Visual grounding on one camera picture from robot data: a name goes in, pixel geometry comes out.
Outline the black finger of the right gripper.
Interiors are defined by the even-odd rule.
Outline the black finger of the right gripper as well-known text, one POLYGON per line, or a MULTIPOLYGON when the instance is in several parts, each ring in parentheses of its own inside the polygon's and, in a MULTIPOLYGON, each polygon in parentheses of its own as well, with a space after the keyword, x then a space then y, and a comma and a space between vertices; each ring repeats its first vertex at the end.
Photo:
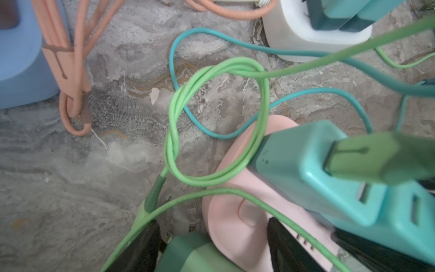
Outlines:
POLYGON ((389 187, 374 225, 343 222, 331 238, 367 267, 433 267, 435 198, 416 181, 389 187))

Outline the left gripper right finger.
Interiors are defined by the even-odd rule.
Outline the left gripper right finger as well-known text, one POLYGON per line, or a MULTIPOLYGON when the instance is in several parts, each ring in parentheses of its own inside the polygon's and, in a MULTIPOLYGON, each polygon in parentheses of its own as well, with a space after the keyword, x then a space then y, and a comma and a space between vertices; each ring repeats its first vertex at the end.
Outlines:
POLYGON ((267 240, 274 272, 324 272, 279 220, 268 220, 267 240))

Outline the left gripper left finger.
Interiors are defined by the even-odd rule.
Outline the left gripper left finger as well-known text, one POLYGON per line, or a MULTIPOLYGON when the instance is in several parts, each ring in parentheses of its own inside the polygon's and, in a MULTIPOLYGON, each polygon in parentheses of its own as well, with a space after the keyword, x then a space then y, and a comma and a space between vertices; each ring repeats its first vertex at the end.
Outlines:
POLYGON ((151 221, 105 271, 153 272, 161 242, 159 224, 157 221, 151 221))

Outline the teal charger plug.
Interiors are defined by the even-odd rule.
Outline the teal charger plug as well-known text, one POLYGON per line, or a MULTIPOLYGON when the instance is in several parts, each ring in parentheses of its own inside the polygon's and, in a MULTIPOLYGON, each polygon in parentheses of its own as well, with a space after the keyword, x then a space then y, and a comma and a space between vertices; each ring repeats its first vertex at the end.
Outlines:
POLYGON ((324 165, 333 144, 347 136, 330 121, 298 125, 272 116, 248 169, 286 200, 331 223, 375 224, 384 185, 364 185, 328 174, 324 165))
POLYGON ((435 197, 416 181, 389 187, 375 224, 329 218, 338 229, 435 264, 435 197))

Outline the light green charger plug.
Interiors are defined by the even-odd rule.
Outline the light green charger plug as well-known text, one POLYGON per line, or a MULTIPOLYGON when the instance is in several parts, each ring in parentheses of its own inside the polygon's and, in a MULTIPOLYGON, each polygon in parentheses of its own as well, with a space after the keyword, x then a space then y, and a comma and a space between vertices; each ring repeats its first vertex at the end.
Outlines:
POLYGON ((172 238, 155 270, 157 272, 240 272, 215 247, 206 233, 191 232, 172 238))

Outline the pink power strip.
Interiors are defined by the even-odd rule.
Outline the pink power strip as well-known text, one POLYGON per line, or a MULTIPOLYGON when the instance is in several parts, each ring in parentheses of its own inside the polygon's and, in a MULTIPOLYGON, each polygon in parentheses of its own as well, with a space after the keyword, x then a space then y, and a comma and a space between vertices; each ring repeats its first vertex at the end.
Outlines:
MULTIPOLYGON (((337 255, 339 246, 331 233, 302 207, 287 201, 244 168, 220 188, 236 188, 270 205, 337 255)), ((271 272, 273 265, 267 240, 271 214, 252 202, 232 194, 204 197, 202 214, 208 234, 217 249, 246 272, 271 272)))

